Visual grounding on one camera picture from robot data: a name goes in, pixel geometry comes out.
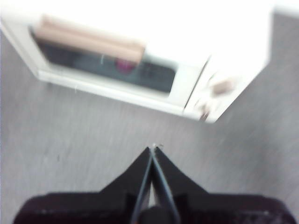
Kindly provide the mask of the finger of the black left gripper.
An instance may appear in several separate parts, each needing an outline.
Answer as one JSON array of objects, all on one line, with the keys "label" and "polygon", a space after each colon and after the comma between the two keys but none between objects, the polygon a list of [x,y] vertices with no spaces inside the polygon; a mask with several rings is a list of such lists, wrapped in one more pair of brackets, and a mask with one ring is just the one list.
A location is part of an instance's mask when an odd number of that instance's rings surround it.
[{"label": "finger of the black left gripper", "polygon": [[294,216],[280,200],[261,195],[209,193],[186,176],[158,147],[157,179],[181,224],[292,224]]},{"label": "finger of the black left gripper", "polygon": [[15,224],[132,224],[149,200],[149,148],[101,191],[55,192],[28,199]]}]

